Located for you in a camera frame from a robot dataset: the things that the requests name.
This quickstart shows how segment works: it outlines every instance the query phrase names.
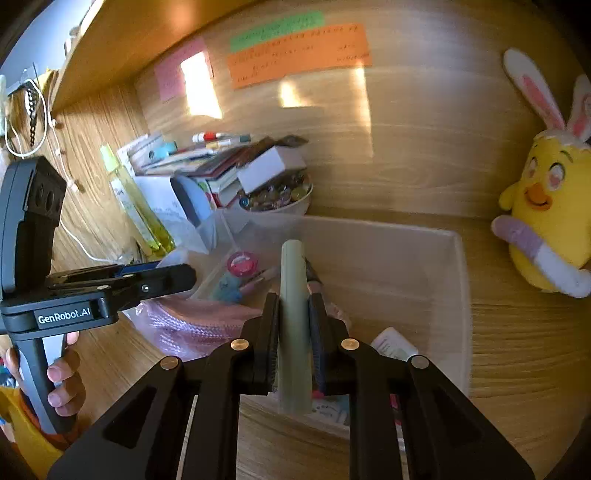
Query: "bottle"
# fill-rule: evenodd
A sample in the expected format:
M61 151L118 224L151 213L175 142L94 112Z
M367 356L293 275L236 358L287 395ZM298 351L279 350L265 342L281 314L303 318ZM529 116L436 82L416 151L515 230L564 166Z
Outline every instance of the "bottle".
M135 227L136 240L148 256L162 258L175 249L173 238L151 210L138 186L125 166L115 157L109 145L103 145L100 153L105 162L109 182Z

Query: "green sticky note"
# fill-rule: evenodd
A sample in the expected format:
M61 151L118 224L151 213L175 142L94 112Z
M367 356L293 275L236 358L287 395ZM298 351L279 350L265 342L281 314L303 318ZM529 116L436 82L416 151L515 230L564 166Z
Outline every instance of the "green sticky note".
M324 26L324 15L322 12L308 12L306 14L285 17L276 22L268 23L261 27L253 28L230 40L232 53L250 48L259 43L266 42L275 37L282 37L293 32L309 30Z

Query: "metal screw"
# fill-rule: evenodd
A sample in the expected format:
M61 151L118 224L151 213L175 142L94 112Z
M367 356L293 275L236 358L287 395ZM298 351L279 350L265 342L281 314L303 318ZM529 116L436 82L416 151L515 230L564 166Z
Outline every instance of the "metal screw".
M176 358L175 356L165 356L160 361L160 366L162 368L164 368L165 370L172 370L174 368L177 368L177 366L178 366L178 358Z
M346 338L340 343L340 345L345 350L357 350L359 348L359 342L354 338Z
M426 356L417 355L410 361L414 368L424 370L429 366L429 359Z
M237 351L246 350L248 345L248 340L245 340L244 338L237 338L236 340L233 340L232 343L230 343L232 349Z

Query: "cable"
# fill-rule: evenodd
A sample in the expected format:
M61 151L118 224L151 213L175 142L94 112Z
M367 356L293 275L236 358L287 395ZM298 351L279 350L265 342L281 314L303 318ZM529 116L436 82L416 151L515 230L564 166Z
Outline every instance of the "cable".
M17 143L18 143L18 149L22 152L22 143L21 143L21 138L18 136L17 131L14 129L14 127L12 128L12 133L14 134L14 136L17 139Z
M49 117L49 110L47 109L47 103L45 102L45 97L43 96L42 91L39 89L39 87L37 86L37 84L35 82L33 82L31 79L26 79L25 82L29 82L31 85L33 85L33 87L35 88L35 90L37 91L37 93L39 94L39 97L41 98L41 103L43 104L43 112L45 113L45 123L44 123L44 129L43 129L43 137L41 139L41 141L39 142L39 144L33 148L33 150L31 150L28 153L25 154L21 154L21 153L17 153L15 152L12 148L10 148L10 144L8 143L8 117L6 116L4 118L4 140L6 141L6 148L8 149L8 151L18 157L18 158L27 158L30 157L31 155L34 155L35 153L37 153L39 151L39 149L43 146L43 144L45 143L45 139L47 138L47 123L48 123L48 117Z
M80 248L82 249L82 251L83 251L83 252L86 254L86 256L87 256L88 258L90 258L91 260L94 260L94 261L96 261L96 262L106 262L106 263L113 263L111 260L107 260L106 258L96 258L96 257L93 257L92 255L90 255L90 254L88 253L88 250L87 250L87 249L85 248L85 246L82 244L82 242L81 242L80 240L78 240L78 237L77 237L76 235L74 235L72 232L70 232L70 231L68 230L68 228L67 228L67 227L64 225L64 222L62 222L62 221L61 221L61 218L60 218L60 225L61 225L61 227L62 227L62 228L63 228L63 229L66 231L66 233L67 233L68 235L70 235L70 237L72 238L72 240L74 240L74 241L75 241L75 242L76 242L78 245L80 245Z
M12 148L10 148L10 144L8 142L8 117L5 117L4 118L4 139L6 141L6 147L12 155L15 155L19 158L30 157L31 155L37 153L37 151L39 151L39 149L45 143L45 140L47 139L47 125L49 124L51 130L53 131L54 138L56 139L56 143L57 143L56 153L57 153L58 158L60 159L61 167L64 171L64 177L66 178L66 181L67 181L67 187L69 190L71 190L73 192L78 192L79 189L78 189L78 185L76 184L76 181L68 175L68 172L66 170L66 163L64 162L64 158L61 154L60 140L57 138L56 127L53 125L53 120L51 119L51 113L50 113L49 109L47 108L47 103L45 102L45 97L43 96L43 93L41 92L41 90L39 89L37 84L35 84L35 82L33 82L31 79L27 79L26 82L29 82L30 84L33 85L33 87L35 88L35 90L39 94L39 97L41 98L41 102L43 103L43 112L45 113L43 137L42 137L41 141L39 142L39 144L30 152L28 152L26 154L21 154L21 153L15 152L14 150L12 150ZM17 138L18 148L19 148L19 150L22 151L21 139L18 136L14 127L11 127L11 129L12 129L12 133ZM86 256L88 258L90 258L91 260L94 260L96 262L113 263L111 260L108 260L106 258L98 258L98 257L94 257L93 255L91 255L89 253L89 251L86 249L86 247L82 244L82 242L80 240L78 240L78 237L68 230L68 228L64 225L64 222L61 221L61 218L60 218L60 225L66 231L66 233L71 237L71 239L74 240L80 246L80 248L82 249L82 251L86 254Z
M60 140L59 140L59 138L57 138L56 126L54 125L55 120L51 117L51 112L48 111L47 113L48 113L49 126L51 128L52 133L53 133L53 138L56 139L56 144L57 144L57 148L54 153L60 159L61 169L64 171L64 177L66 178L66 181L67 181L67 187L71 191L76 193L79 191L79 188L78 188L76 181L68 174L68 171L66 169L66 162L64 162L64 157L61 153Z

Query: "finger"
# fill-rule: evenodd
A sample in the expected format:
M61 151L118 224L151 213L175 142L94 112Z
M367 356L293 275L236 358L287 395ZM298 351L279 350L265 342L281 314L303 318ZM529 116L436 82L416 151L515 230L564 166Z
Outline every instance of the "finger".
M75 415L80 411L82 405L84 405L85 400L86 390L82 390L82 392L80 392L77 396L74 397L74 399L66 403L64 406L57 407L56 412L60 417L70 417L72 415Z
M5 359L4 359L4 364L6 365L6 368L8 368L8 371L10 372L10 374L14 378L17 379L17 382L19 383L19 385L22 385L21 374L18 371L17 349L15 349L14 347L11 347L7 350L6 355L5 355Z
M65 379L59 387L51 392L47 396L47 401L52 407L62 407L84 390L80 374L76 373L72 377Z
M78 338L80 338L80 332L70 332L66 335L66 343L68 345L74 345Z
M80 357L75 350L69 348L64 356L58 358L47 369L47 378L52 382L61 382L74 375L80 366Z

